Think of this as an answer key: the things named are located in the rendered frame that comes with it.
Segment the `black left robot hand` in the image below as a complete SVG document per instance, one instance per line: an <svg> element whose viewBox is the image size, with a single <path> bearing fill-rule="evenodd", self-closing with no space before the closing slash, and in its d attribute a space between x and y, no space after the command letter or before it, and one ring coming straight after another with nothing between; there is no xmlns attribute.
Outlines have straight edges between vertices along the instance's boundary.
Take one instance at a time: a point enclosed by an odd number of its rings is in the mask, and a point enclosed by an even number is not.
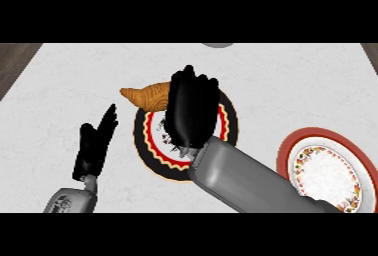
<svg viewBox="0 0 378 256"><path fill-rule="evenodd" d="M118 126L115 110L115 105L110 105L97 127L90 123L79 127L79 149L72 171L72 179L76 181L82 181L87 175L100 175L107 146Z"/></svg>

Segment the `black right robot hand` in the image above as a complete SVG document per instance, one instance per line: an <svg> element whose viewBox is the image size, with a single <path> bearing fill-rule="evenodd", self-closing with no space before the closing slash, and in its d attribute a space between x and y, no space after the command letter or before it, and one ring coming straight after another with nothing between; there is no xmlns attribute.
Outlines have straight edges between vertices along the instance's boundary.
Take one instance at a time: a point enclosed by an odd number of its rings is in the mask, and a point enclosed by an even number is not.
<svg viewBox="0 0 378 256"><path fill-rule="evenodd" d="M212 136L219 102L218 81L187 65L171 76L163 129L177 147L199 149Z"/></svg>

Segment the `brown croissant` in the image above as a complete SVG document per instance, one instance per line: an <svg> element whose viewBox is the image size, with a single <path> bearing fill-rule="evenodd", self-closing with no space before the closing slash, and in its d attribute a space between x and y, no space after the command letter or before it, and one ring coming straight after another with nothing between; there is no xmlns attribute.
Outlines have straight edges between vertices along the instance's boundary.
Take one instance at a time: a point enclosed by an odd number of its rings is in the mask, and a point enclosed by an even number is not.
<svg viewBox="0 0 378 256"><path fill-rule="evenodd" d="M169 83L154 83L141 89L121 88L119 93L128 99L131 104L146 112L159 112L166 110Z"/></svg>

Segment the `black red patterned plate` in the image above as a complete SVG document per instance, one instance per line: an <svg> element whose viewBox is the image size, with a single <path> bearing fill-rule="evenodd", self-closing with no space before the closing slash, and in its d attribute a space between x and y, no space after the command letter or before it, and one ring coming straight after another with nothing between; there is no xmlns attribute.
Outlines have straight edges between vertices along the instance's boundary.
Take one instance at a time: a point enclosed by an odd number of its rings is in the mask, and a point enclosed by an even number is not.
<svg viewBox="0 0 378 256"><path fill-rule="evenodd" d="M171 144L169 136L163 130L163 112L146 112L137 110L134 118L134 147L143 164L162 179L174 182L188 182L187 157L180 157L180 151ZM228 144L237 143L237 117L231 101L224 93L219 93L216 125L214 136Z"/></svg>

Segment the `red rimmed white plate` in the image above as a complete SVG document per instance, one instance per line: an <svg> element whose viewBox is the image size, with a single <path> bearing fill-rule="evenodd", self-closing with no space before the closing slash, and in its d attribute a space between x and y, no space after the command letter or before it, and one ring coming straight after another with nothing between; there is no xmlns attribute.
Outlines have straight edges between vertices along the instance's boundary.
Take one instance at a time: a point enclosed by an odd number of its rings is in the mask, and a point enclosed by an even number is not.
<svg viewBox="0 0 378 256"><path fill-rule="evenodd" d="M276 170L301 196L326 201L343 213L378 213L378 169L333 131L295 130L277 150Z"/></svg>

